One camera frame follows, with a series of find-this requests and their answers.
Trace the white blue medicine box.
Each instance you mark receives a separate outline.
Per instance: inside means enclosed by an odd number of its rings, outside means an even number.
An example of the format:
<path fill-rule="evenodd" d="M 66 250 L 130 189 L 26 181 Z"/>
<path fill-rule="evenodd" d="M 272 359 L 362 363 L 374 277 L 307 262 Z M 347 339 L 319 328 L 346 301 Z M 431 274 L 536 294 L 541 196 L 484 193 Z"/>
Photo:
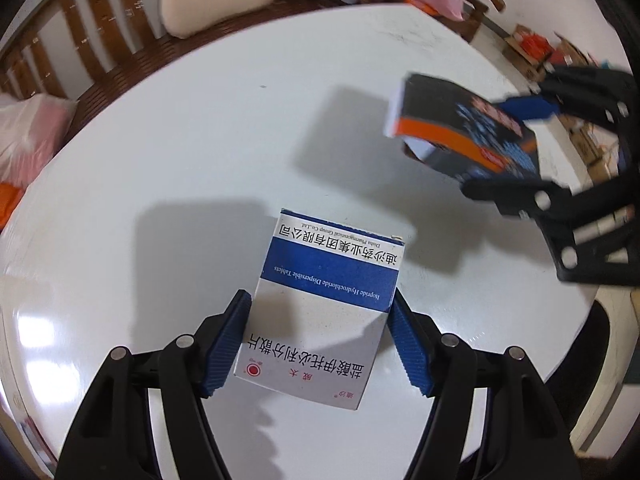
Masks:
<path fill-rule="evenodd" d="M 405 243 L 282 210 L 250 307 L 235 377 L 355 411 L 390 313 Z"/>

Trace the orange bag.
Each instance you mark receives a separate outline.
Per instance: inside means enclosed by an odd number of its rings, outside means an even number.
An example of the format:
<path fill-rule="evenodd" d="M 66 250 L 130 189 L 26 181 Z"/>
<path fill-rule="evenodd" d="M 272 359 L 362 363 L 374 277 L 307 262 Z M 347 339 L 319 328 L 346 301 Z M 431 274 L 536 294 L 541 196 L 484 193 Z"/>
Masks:
<path fill-rule="evenodd" d="M 21 188 L 6 182 L 0 183 L 0 230 L 6 226 L 23 196 L 24 191 Z"/>

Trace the black orange box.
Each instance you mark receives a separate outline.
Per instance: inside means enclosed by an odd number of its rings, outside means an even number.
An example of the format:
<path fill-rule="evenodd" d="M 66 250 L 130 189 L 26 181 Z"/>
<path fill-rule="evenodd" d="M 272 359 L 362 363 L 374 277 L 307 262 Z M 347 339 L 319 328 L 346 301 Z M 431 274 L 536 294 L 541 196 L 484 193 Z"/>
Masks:
<path fill-rule="evenodd" d="M 446 79 L 412 73 L 387 109 L 385 135 L 459 182 L 540 177 L 536 134 L 524 122 Z"/>

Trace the long wooden bench sofa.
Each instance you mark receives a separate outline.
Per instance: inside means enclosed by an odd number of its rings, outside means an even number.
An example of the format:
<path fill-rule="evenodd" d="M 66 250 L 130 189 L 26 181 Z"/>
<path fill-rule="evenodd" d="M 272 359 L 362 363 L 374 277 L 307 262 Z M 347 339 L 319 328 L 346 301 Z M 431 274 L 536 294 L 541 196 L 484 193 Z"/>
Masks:
<path fill-rule="evenodd" d="M 212 42 L 252 26 L 323 9 L 321 0 L 276 0 L 262 9 L 228 18 L 186 39 L 154 32 L 142 0 L 44 0 L 1 49 L 1 90 L 17 99 L 47 93 L 77 102 L 65 140 L 115 100 L 166 65 Z M 85 77 L 74 90 L 43 37 L 56 14 L 57 29 L 73 69 Z"/>

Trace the white pink plastic bag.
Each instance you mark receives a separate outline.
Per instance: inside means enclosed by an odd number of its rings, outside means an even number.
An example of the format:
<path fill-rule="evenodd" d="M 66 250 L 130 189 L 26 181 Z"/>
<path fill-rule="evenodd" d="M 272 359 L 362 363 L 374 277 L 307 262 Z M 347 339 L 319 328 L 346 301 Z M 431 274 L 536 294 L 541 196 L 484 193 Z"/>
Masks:
<path fill-rule="evenodd" d="M 1 95 L 1 181 L 27 188 L 53 158 L 75 116 L 75 101 L 37 93 Z"/>

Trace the cardboard boxes on floor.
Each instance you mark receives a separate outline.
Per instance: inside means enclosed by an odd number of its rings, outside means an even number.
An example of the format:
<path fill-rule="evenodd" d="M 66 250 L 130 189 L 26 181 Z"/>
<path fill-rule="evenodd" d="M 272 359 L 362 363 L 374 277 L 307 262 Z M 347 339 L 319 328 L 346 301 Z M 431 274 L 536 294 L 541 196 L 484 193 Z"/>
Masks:
<path fill-rule="evenodd" d="M 555 36 L 558 42 L 550 44 L 547 38 L 526 26 L 518 25 L 504 40 L 506 46 L 503 55 L 532 84 L 541 82 L 555 65 L 600 66 L 591 54 L 582 53 L 558 32 Z M 593 183 L 616 176 L 618 141 L 612 133 L 570 115 L 561 114 L 558 121 Z"/>

